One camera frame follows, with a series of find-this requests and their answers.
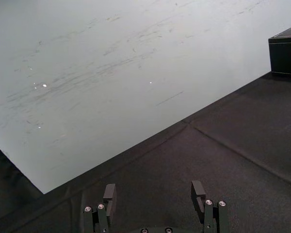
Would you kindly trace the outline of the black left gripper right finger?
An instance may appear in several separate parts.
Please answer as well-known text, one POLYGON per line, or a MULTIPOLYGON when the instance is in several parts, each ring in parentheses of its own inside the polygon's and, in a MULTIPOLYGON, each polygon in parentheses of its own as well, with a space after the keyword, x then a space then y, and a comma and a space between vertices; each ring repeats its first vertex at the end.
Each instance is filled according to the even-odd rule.
POLYGON ((191 200, 197 212, 203 233, 227 233, 228 211, 224 200, 214 202, 206 197, 202 183, 191 181, 191 200))

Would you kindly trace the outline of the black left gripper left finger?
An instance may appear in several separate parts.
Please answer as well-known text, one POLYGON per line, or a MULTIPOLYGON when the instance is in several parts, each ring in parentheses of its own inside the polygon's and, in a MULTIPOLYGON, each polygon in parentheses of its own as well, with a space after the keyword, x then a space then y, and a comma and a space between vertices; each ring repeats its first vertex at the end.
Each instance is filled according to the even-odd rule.
POLYGON ((83 226, 85 233, 109 233, 112 219, 116 210, 116 184, 107 184, 103 202, 95 207, 85 206, 83 209, 83 226))

